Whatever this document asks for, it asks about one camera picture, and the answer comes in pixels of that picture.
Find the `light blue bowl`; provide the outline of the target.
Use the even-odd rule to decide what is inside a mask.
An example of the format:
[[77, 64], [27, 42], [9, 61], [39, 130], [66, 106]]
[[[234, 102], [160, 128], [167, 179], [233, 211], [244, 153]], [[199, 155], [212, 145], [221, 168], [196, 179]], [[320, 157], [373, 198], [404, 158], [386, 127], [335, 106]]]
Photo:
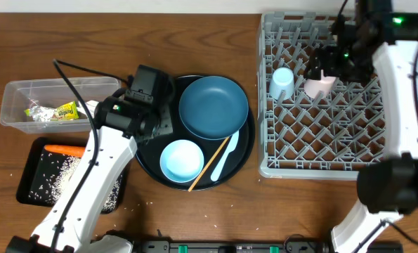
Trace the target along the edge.
[[189, 140], [177, 140], [163, 149], [160, 169], [170, 181], [187, 183], [194, 180], [204, 167], [202, 149]]

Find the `pink cup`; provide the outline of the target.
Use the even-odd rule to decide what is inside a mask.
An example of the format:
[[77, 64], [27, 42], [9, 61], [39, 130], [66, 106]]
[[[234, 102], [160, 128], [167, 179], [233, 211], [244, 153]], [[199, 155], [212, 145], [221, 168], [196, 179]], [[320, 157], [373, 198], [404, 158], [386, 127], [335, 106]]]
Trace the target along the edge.
[[322, 98], [326, 98], [336, 79], [336, 77], [325, 76], [324, 72], [321, 71], [320, 80], [307, 79], [304, 84], [304, 91], [310, 98], [316, 98], [320, 93]]

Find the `dark blue plate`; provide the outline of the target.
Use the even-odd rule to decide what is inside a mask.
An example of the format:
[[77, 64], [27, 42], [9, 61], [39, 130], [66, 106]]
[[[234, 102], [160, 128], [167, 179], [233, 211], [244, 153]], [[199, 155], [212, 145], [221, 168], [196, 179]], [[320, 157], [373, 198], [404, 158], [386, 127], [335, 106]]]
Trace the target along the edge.
[[184, 89], [178, 113], [190, 133], [207, 140], [221, 140], [242, 128], [249, 114], [249, 102], [237, 82], [207, 76]]

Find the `white tissue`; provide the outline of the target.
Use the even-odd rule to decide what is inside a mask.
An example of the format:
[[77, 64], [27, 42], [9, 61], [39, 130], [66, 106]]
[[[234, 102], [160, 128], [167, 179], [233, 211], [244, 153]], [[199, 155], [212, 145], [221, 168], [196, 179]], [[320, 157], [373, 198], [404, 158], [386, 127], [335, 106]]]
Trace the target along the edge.
[[[85, 105], [88, 108], [92, 118], [95, 117], [95, 110], [96, 110], [96, 106], [98, 104], [99, 104], [99, 102], [96, 101], [96, 100], [89, 100], [89, 101], [85, 102]], [[86, 114], [86, 111], [84, 109], [84, 106], [80, 102], [77, 103], [77, 112], [78, 112], [79, 119], [87, 119], [88, 118], [88, 116]]]

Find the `wooden chopstick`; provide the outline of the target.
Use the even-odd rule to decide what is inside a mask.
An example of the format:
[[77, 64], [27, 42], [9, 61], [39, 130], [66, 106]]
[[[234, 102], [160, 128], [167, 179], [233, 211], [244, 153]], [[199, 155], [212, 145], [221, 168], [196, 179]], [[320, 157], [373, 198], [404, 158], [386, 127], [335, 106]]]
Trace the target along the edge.
[[211, 158], [209, 159], [209, 161], [203, 167], [202, 171], [198, 174], [198, 176], [196, 177], [196, 179], [193, 181], [192, 185], [188, 189], [188, 192], [191, 192], [194, 189], [194, 187], [197, 185], [197, 183], [199, 182], [199, 180], [202, 178], [202, 176], [204, 175], [204, 173], [206, 172], [206, 170], [208, 170], [208, 168], [211, 166], [212, 162], [216, 159], [216, 157], [221, 152], [221, 150], [223, 149], [223, 147], [225, 146], [225, 144], [228, 142], [229, 139], [230, 139], [230, 137], [226, 137], [223, 140], [223, 142], [220, 144], [220, 146], [218, 147], [218, 149], [216, 150], [216, 152], [211, 156]]

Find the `light blue cup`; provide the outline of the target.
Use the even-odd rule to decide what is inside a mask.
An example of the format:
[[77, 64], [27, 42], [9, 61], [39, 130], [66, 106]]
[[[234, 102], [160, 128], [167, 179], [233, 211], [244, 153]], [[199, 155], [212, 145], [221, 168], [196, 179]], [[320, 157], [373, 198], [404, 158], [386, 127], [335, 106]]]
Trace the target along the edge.
[[286, 67], [274, 71], [269, 86], [269, 94], [275, 100], [280, 98], [281, 93], [284, 93], [284, 100], [289, 99], [294, 93], [294, 73]]

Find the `light blue plastic spoon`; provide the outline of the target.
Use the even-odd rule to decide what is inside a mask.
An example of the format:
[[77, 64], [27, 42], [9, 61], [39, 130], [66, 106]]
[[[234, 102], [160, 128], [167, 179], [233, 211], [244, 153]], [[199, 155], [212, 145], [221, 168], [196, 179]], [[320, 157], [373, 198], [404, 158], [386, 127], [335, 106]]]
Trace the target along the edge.
[[210, 176], [210, 179], [213, 182], [218, 181], [218, 179], [220, 178], [221, 172], [223, 171], [223, 168], [225, 166], [225, 163], [229, 154], [231, 154], [231, 152], [233, 152], [237, 147], [239, 137], [240, 137], [240, 132], [236, 131], [229, 138], [226, 138], [226, 143], [225, 143], [226, 148], [224, 149], [221, 158], [219, 159], [218, 163], [216, 164]]

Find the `orange carrot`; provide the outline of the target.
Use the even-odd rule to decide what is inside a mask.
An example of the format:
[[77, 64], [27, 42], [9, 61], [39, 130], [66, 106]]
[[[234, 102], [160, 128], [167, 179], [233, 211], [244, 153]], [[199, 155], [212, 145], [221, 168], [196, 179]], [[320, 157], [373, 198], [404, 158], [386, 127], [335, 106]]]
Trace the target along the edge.
[[73, 157], [82, 157], [85, 153], [85, 147], [71, 145], [45, 145], [44, 149], [50, 153], [59, 153]]

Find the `yellow snack wrapper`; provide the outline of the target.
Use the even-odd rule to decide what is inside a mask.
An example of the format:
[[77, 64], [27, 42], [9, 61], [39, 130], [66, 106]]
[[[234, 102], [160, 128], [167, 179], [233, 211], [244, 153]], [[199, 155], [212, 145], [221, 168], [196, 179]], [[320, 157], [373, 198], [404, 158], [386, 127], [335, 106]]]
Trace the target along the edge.
[[77, 105], [74, 101], [57, 108], [47, 108], [35, 105], [25, 110], [25, 114], [35, 122], [69, 121], [79, 119]]

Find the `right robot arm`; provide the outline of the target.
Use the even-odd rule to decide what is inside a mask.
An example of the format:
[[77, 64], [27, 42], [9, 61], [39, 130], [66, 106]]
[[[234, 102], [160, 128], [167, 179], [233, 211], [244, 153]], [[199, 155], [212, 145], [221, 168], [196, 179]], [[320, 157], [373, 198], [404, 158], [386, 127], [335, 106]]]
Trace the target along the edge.
[[336, 80], [367, 82], [375, 74], [384, 104], [384, 159], [359, 171], [358, 200], [319, 252], [366, 252], [387, 227], [418, 208], [418, 13], [390, 1], [357, 0], [355, 22], [338, 14], [334, 46], [315, 49], [304, 72], [310, 97]]

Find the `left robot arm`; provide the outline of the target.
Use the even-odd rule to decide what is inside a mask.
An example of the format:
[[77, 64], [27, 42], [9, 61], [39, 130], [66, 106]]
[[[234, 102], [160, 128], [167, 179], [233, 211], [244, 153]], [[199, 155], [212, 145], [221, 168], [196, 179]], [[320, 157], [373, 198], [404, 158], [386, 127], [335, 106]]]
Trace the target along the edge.
[[116, 233], [92, 240], [106, 199], [138, 144], [157, 135], [174, 99], [171, 81], [134, 84], [100, 102], [85, 152], [59, 200], [28, 239], [12, 237], [7, 252], [132, 252], [134, 243]]

